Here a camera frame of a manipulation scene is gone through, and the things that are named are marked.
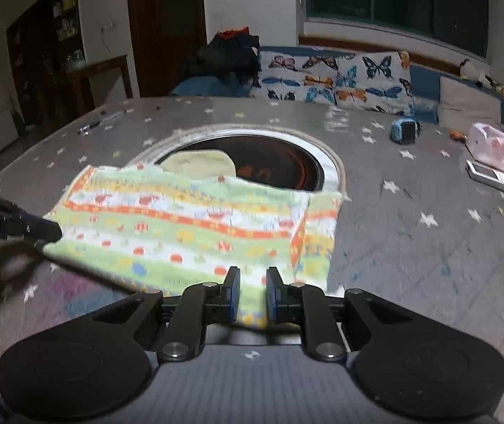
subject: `wooden baseboard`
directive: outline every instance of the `wooden baseboard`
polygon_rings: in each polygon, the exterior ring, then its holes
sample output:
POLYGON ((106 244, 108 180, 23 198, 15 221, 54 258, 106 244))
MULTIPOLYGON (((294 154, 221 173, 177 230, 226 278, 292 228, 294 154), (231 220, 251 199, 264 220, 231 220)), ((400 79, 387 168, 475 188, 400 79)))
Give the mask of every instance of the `wooden baseboard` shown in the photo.
MULTIPOLYGON (((361 52, 402 51, 402 49, 393 46, 375 45, 373 43, 354 40, 337 40, 331 38, 323 38, 321 36, 300 35, 299 44, 305 46, 350 49, 352 51, 361 52)), ((423 56, 422 54, 411 51, 409 51, 409 57, 411 58, 412 64, 422 65, 429 68, 434 68, 435 70, 440 70, 441 72, 451 73, 451 75, 460 76, 459 65, 451 64, 450 62, 446 62, 444 60, 423 56)))

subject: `pink plastic bag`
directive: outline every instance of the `pink plastic bag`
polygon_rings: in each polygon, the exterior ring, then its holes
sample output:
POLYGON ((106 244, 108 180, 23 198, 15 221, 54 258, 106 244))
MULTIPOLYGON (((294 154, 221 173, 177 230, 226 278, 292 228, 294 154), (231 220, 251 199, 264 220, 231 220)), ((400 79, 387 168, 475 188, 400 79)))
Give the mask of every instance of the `pink plastic bag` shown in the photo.
POLYGON ((476 161, 504 172, 504 133, 492 126, 474 123, 466 146, 476 161))

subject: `pillow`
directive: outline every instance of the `pillow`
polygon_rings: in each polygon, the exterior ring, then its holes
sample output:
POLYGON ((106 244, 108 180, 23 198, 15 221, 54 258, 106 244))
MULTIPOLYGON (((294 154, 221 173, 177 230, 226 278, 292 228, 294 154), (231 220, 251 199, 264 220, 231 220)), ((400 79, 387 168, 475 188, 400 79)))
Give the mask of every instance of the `pillow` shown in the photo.
POLYGON ((496 129, 502 122, 499 99, 450 78, 440 78, 439 122, 444 127, 468 133, 473 123, 496 129))
POLYGON ((335 105, 334 83, 339 69, 335 58, 260 53, 258 80, 250 96, 270 100, 302 100, 335 105))
POLYGON ((414 114, 406 52, 346 54, 338 58, 338 65, 335 98, 339 107, 414 114))

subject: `black pen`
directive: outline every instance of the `black pen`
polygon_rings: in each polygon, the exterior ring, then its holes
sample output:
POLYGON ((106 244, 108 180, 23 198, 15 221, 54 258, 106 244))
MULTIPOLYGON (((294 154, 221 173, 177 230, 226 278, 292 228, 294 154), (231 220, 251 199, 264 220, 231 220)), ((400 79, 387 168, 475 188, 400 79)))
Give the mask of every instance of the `black pen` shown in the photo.
POLYGON ((89 131, 91 129, 95 129, 97 126, 100 126, 101 124, 105 123, 106 121, 110 121, 114 118, 122 116, 125 113, 127 113, 128 111, 129 110, 121 110, 121 111, 117 111, 116 113, 110 114, 109 116, 107 116, 99 121, 95 121, 93 123, 87 124, 86 126, 83 126, 82 128, 77 130, 77 133, 78 134, 89 134, 89 131))

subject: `yellow cloth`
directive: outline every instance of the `yellow cloth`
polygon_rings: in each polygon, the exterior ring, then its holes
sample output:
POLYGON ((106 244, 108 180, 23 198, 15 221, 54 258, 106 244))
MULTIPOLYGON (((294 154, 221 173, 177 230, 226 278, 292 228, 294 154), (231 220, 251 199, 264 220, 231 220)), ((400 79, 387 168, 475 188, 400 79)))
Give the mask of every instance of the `yellow cloth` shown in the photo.
POLYGON ((236 177, 234 162, 219 150, 180 151, 172 154, 160 167, 165 172, 185 175, 193 180, 219 175, 236 177))

